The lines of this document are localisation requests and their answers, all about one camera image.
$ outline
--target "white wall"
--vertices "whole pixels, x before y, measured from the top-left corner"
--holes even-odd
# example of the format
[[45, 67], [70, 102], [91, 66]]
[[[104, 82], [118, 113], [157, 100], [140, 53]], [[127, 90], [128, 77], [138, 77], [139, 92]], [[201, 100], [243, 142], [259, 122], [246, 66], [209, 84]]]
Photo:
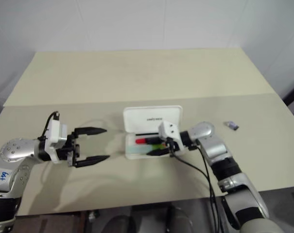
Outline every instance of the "white wall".
[[0, 104], [34, 51], [236, 46], [283, 97], [294, 0], [0, 0]]

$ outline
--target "case lid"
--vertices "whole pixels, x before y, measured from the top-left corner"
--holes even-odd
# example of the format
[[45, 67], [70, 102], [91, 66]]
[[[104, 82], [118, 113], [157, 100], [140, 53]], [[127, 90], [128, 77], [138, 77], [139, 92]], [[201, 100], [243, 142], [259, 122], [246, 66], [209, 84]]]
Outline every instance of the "case lid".
[[164, 120], [179, 126], [182, 107], [178, 105], [129, 107], [124, 109], [123, 117], [125, 130], [128, 133], [156, 133]]

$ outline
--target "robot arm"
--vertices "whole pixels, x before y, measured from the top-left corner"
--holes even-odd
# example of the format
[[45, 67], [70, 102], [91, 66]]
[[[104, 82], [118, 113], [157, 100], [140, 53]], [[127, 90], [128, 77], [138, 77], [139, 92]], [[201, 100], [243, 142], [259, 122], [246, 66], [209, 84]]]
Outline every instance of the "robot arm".
[[262, 197], [241, 171], [224, 142], [215, 134], [211, 123], [201, 122], [188, 131], [179, 133], [175, 125], [163, 121], [159, 126], [159, 136], [164, 141], [174, 141], [173, 150], [179, 151], [179, 155], [184, 153], [185, 147], [190, 150], [200, 148], [218, 180], [218, 186], [222, 192], [227, 193], [222, 204], [235, 229], [241, 229], [242, 233], [283, 232], [268, 219], [269, 212]]
[[68, 166], [82, 167], [101, 162], [109, 156], [92, 156], [77, 161], [80, 153], [75, 140], [80, 134], [91, 135], [105, 131], [93, 127], [76, 128], [67, 135], [67, 126], [60, 124], [59, 113], [53, 112], [38, 139], [19, 138], [4, 144], [0, 150], [0, 233], [12, 230], [15, 214], [35, 164], [49, 160], [58, 164], [61, 160], [67, 160]]

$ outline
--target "table surface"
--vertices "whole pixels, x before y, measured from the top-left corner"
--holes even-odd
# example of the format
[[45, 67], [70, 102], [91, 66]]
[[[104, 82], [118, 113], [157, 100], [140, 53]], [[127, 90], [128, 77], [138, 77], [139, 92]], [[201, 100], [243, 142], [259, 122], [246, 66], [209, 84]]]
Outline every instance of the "table surface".
[[[259, 191], [294, 186], [294, 117], [241, 49], [40, 52], [0, 115], [0, 148], [38, 137], [58, 110], [69, 131], [107, 129], [79, 143], [84, 156], [111, 157], [84, 168], [36, 165], [18, 214], [207, 197], [204, 177], [173, 158], [125, 158], [123, 109], [155, 105], [181, 105], [182, 130], [213, 123]], [[184, 158], [204, 167], [198, 151]], [[220, 195], [213, 176], [212, 183]]]

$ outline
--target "blue writing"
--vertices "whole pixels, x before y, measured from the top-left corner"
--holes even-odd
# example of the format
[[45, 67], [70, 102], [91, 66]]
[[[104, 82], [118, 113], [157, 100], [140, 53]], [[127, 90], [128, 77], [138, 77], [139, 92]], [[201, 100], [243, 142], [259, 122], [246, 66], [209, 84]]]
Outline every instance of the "blue writing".
[[5, 179], [6, 179], [6, 175], [8, 175], [8, 174], [9, 174], [9, 173], [3, 171], [2, 174], [1, 174], [1, 178], [0, 178], [0, 180], [5, 181]]

